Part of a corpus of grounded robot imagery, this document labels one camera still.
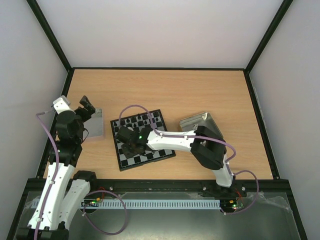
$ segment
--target gray wall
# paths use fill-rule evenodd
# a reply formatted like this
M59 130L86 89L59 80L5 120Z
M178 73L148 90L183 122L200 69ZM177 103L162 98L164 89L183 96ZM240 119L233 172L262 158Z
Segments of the gray wall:
M244 68L282 0L38 0L74 67Z
M320 1L295 0L251 75L282 178L319 239Z
M6 239L28 178L46 143L35 118L62 91L66 71L27 1L0 7L0 239ZM45 116L52 123L53 115Z

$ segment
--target purple cable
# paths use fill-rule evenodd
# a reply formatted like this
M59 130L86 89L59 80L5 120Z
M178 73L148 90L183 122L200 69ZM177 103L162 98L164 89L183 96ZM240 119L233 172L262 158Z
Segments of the purple cable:
M234 175L236 176L236 175L242 174L242 173L250 173L250 174L252 174L252 176L254 177L255 182L256 182L256 195L255 195L253 201L252 201L246 208L244 208L244 209L242 209L242 210L240 210L240 211L225 212L225 211L223 211L223 209L221 208L220 210L221 210L221 212L223 212L224 215L229 215L229 216L231 216L231 215L236 215L236 214L243 213L243 212L247 211L249 208L251 208L251 207L255 204L255 202L257 201L257 199L258 199L258 196L259 196L259 181L258 181L257 176L256 176L252 171L249 171L249 170L238 171L238 172L235 173Z
M54 173L52 175L52 181L54 182L55 179L56 179L56 176L58 174L58 170L59 170L59 154L58 154L58 148L57 148L57 145L55 143L55 140L54 138L51 136L49 130L47 129L45 123L40 119L40 115L44 115L44 114L47 114L51 111L43 111L43 112L39 112L35 115L35 117L40 121L40 124L41 126L43 127L45 133L48 135L48 138L53 146L53 149L54 149L54 153L55 153L55 161L56 161L56 165L55 165L55 170L54 170ZM44 195L44 198L43 198L43 201L42 201L42 205L41 205L41 208L40 208L40 211L39 211L39 218L42 218L43 214L44 214L44 209L45 209L45 206L46 206L46 202L48 200L48 196L49 196L49 193L50 193L50 190L52 188L52 184L49 184L48 186L48 189L46 190L46 193ZM34 229L34 236L33 236L33 240L37 240L38 238L38 231L39 231L39 227L40 227L40 221L38 221L36 223L36 226L35 226L35 229Z
M102 233L102 234L105 234L105 235L108 235L108 236L113 236L113 235L117 235L117 234L122 233L122 232L125 230L125 228L127 227L127 225L128 225L128 220L129 220L129 219L128 219L128 211L127 211L125 202L124 202L124 201L121 199L121 197L119 197L117 194L115 194L115 193L113 193L113 192L111 192L111 191L106 191L106 190L92 191L92 192L89 192L86 196L90 196L90 195L92 195L92 194L97 194L97 193L111 194L112 196L114 196L114 197L116 197L117 199L120 200L120 202L121 202L122 205L123 205L124 215L125 215L124 224L123 224L122 228L121 228L119 231L117 231L117 232L106 232L106 231L102 231L101 229L99 229L99 228L90 220L90 218L87 216L86 207L87 207L88 204L83 207L83 210L82 210L83 215L82 215L82 216L84 216L84 217L88 220L88 222L91 224L91 226L92 226L95 230L97 230L98 232L100 232L100 233Z
M150 120L150 125L152 127L152 129L154 130L154 132L158 135L158 136L161 136L161 133L156 129L156 125L155 123L152 121L152 117L151 117L151 114L150 112L144 107L144 106L141 106L141 105L137 105L137 104L134 104L134 105L130 105L130 106L127 106L125 107L121 112L120 112L120 115L119 115L119 125L121 126L121 116L122 114L124 113L125 110L127 109L130 109L130 108L133 108L133 107L137 107L137 108L141 108L143 109L147 115L148 115L148 118ZM181 138L181 139L184 139L185 136L182 136L182 135L169 135L169 134L162 134L162 137L166 137L166 138ZM186 136L187 138L190 138L190 139L203 139L203 140L207 140L207 141L212 141L212 142L216 142L216 143L219 143L219 144L222 144L222 145L225 145L225 146L228 146L229 148L231 148L231 150L233 151L233 154L228 157L225 162L227 163L226 165L226 168L229 172L229 174L232 174L231 170L230 170L230 167L229 167L229 164L228 162L233 159L237 152L236 152L236 149L230 145L229 143L226 143L225 141L221 141L219 139L215 139L215 138L211 138L211 137L207 137L207 136L195 136L195 135L187 135Z

